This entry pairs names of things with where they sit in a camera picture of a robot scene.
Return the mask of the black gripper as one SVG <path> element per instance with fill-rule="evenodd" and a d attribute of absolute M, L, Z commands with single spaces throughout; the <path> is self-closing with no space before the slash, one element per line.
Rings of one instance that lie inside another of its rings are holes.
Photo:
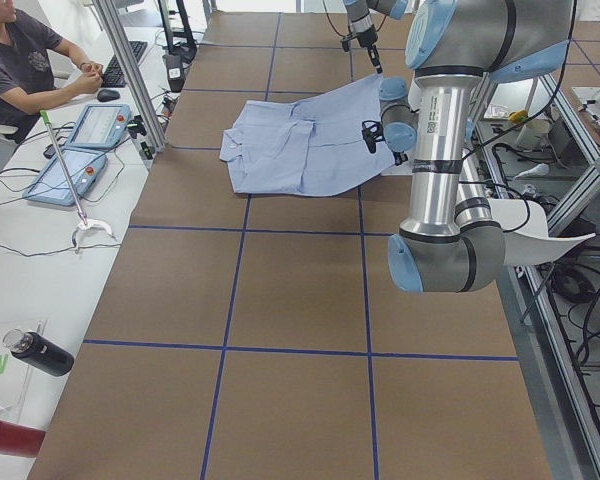
<path fill-rule="evenodd" d="M 377 152 L 377 145 L 384 141 L 384 130 L 382 123 L 374 120 L 362 122 L 362 138 L 370 153 Z"/>
<path fill-rule="evenodd" d="M 351 42 L 356 40 L 361 48 L 368 50 L 368 56 L 372 66 L 378 74 L 383 72 L 380 56 L 375 46 L 378 41 L 377 31 L 374 27 L 363 32 L 351 31 L 341 38 L 341 46 L 345 52 L 349 52 L 351 48 Z"/>

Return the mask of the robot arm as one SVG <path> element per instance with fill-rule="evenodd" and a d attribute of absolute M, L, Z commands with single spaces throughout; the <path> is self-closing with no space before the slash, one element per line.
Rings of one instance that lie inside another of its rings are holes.
<path fill-rule="evenodd" d="M 505 264 L 505 234 L 463 150 L 471 94 L 549 74 L 566 60 L 573 1 L 424 1 L 411 25 L 405 63 L 421 92 L 380 95 L 384 139 L 412 151 L 409 215 L 388 241 L 395 285 L 407 292 L 484 288 Z"/>
<path fill-rule="evenodd" d="M 380 56 L 376 47 L 378 29 L 372 19 L 377 12 L 386 17 L 400 20 L 409 5 L 407 0 L 344 0 L 348 28 L 347 34 L 341 37 L 341 46 L 345 52 L 350 50 L 351 42 L 356 40 L 366 50 L 372 66 L 377 73 L 382 73 Z"/>

